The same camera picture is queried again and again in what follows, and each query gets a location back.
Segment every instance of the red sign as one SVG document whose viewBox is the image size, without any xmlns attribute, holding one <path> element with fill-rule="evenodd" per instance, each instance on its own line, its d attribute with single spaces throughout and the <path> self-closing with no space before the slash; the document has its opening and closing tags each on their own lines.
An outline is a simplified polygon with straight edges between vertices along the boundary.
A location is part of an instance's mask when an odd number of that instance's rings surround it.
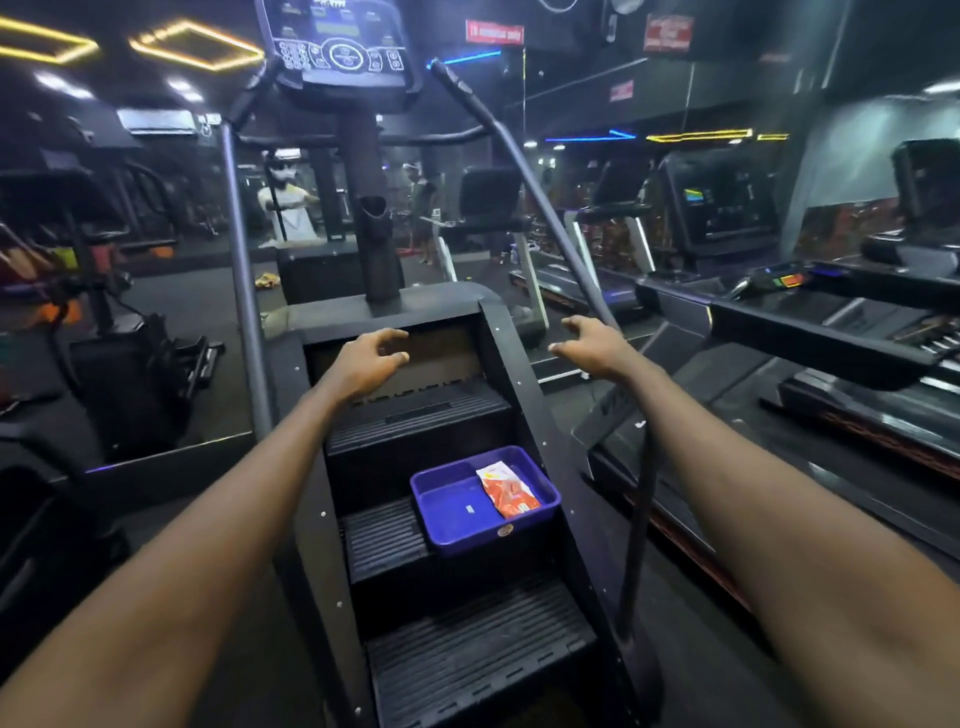
<svg viewBox="0 0 960 728">
<path fill-rule="evenodd" d="M 644 51 L 686 53 L 693 39 L 693 18 L 686 15 L 647 15 Z"/>
<path fill-rule="evenodd" d="M 610 89 L 610 101 L 626 101 L 627 99 L 634 98 L 634 82 L 628 81 L 626 84 L 617 84 L 611 86 Z"/>
<path fill-rule="evenodd" d="M 522 25 L 497 25 L 483 20 L 467 21 L 468 43 L 490 45 L 523 45 Z"/>
</svg>

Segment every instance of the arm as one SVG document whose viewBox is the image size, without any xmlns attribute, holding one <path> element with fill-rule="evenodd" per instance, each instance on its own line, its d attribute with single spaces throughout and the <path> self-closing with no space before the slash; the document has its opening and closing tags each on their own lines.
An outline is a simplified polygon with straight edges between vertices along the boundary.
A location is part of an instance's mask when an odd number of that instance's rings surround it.
<svg viewBox="0 0 960 728">
<path fill-rule="evenodd" d="M 408 360 L 384 329 L 345 344 L 323 380 L 229 473 L 115 572 L 0 691 L 0 725 L 185 725 L 244 594 L 290 527 L 337 409 Z"/>
<path fill-rule="evenodd" d="M 838 726 L 960 725 L 960 589 L 880 523 L 726 426 L 612 328 L 551 348 L 627 386 L 782 659 Z"/>
</svg>

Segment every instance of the forearm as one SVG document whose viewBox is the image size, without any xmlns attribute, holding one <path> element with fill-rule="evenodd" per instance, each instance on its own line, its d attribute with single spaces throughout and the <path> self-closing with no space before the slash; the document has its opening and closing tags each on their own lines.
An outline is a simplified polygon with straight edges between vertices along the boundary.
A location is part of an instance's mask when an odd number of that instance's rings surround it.
<svg viewBox="0 0 960 728">
<path fill-rule="evenodd" d="M 637 358 L 629 385 L 721 561 L 838 724 L 923 724 L 957 676 L 960 595 L 912 546 L 710 415 Z M 931 655 L 927 636 L 948 644 Z M 927 689 L 912 685 L 927 681 Z M 864 714 L 873 705 L 875 713 Z"/>
<path fill-rule="evenodd" d="M 0 723 L 184 723 L 288 528 L 337 404 L 323 386 L 304 397 L 78 607 L 0 692 Z"/>
</svg>

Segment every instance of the ceiling light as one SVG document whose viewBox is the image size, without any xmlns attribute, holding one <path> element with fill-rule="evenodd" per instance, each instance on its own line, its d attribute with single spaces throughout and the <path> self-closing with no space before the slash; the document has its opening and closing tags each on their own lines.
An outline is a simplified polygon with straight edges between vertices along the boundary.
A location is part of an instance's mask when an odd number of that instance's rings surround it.
<svg viewBox="0 0 960 728">
<path fill-rule="evenodd" d="M 195 34 L 210 38 L 211 40 L 217 40 L 232 48 L 239 49 L 243 51 L 243 53 L 234 57 L 220 59 L 218 61 L 205 61 L 204 59 L 189 56 L 185 53 L 159 47 L 162 41 L 185 34 Z M 165 61 L 181 63 L 183 65 L 201 68 L 204 71 L 212 71 L 214 73 L 227 71 L 231 68 L 236 68 L 242 65 L 259 63 L 263 61 L 264 58 L 263 51 L 257 48 L 255 45 L 252 45 L 239 38 L 228 36 L 225 33 L 221 33 L 220 31 L 209 28 L 201 23 L 196 23 L 192 20 L 178 20 L 176 23 L 172 23 L 171 25 L 161 28 L 158 31 L 145 33 L 137 38 L 130 38 L 130 46 L 137 53 L 142 53 L 146 56 L 153 56 L 154 58 L 164 59 Z"/>
<path fill-rule="evenodd" d="M 747 139 L 753 135 L 753 129 L 721 129 L 716 132 L 651 134 L 647 137 L 647 141 L 655 141 L 658 144 L 676 144 L 682 141 L 722 141 L 724 139 Z"/>
<path fill-rule="evenodd" d="M 25 48 L 14 48 L 9 45 L 0 45 L 0 56 L 9 56 L 11 58 L 24 59 L 26 61 L 39 61 L 41 63 L 52 63 L 54 65 L 66 65 L 71 61 L 88 56 L 94 53 L 100 46 L 95 40 L 88 37 L 72 36 L 69 33 L 55 31 L 52 28 L 44 28 L 42 25 L 33 23 L 24 23 L 13 18 L 0 16 L 0 30 L 20 33 L 23 36 L 38 36 L 55 40 L 58 42 L 69 43 L 70 47 L 61 50 L 58 53 L 38 53 Z"/>
<path fill-rule="evenodd" d="M 38 84 L 46 86 L 47 88 L 52 88 L 55 91 L 63 91 L 70 86 L 70 84 L 68 84 L 63 78 L 55 73 L 39 71 L 38 73 L 34 74 L 34 77 L 36 78 L 36 82 Z"/>
<path fill-rule="evenodd" d="M 87 100 L 94 98 L 93 92 L 88 88 L 73 85 L 63 77 L 58 76 L 56 73 L 38 71 L 34 74 L 34 78 L 36 78 L 36 82 L 44 88 L 65 93 L 67 96 L 72 96 L 75 99 Z"/>
<path fill-rule="evenodd" d="M 167 79 L 167 84 L 175 91 L 192 91 L 193 86 L 184 79 Z"/>
<path fill-rule="evenodd" d="M 960 91 L 960 80 L 941 81 L 924 89 L 924 93 L 956 93 L 957 91 Z"/>
</svg>

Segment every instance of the treadmill handle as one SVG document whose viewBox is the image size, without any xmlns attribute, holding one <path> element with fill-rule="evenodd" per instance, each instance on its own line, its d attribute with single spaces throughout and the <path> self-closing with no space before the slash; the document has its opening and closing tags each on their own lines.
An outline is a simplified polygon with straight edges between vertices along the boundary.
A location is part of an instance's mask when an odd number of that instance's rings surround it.
<svg viewBox="0 0 960 728">
<path fill-rule="evenodd" d="M 810 290 L 960 315 L 958 280 L 871 271 L 838 263 L 813 263 L 808 272 L 811 275 L 806 287 Z"/>
<path fill-rule="evenodd" d="M 928 376 L 933 354 L 882 339 L 864 339 L 742 303 L 710 304 L 711 335 L 880 392 L 896 392 Z"/>
<path fill-rule="evenodd" d="M 566 259 L 566 265 L 580 286 L 581 291 L 583 291 L 590 310 L 593 311 L 596 317 L 604 324 L 620 331 L 620 324 L 613 318 L 613 313 L 604 300 L 600 287 L 593 282 L 593 278 L 587 272 L 586 262 L 580 258 L 573 243 L 570 242 L 564 224 L 560 222 L 560 218 L 557 217 L 556 210 L 554 210 L 543 188 L 537 182 L 537 177 L 534 175 L 533 170 L 530 169 L 530 165 L 527 163 L 523 151 L 516 145 L 516 141 L 510 132 L 503 124 L 496 120 L 491 111 L 477 98 L 476 94 L 473 93 L 473 89 L 461 81 L 445 63 L 439 59 L 434 59 L 430 63 L 430 71 L 444 88 L 450 92 L 450 95 L 459 101 L 461 106 L 479 121 L 488 132 L 495 134 L 503 146 L 506 147 L 517 169 L 520 170 L 524 185 L 537 202 L 537 207 L 540 208 L 540 214 L 546 221 L 547 227 L 550 228 L 550 231 L 557 239 L 561 253 L 564 254 L 564 258 Z"/>
</svg>

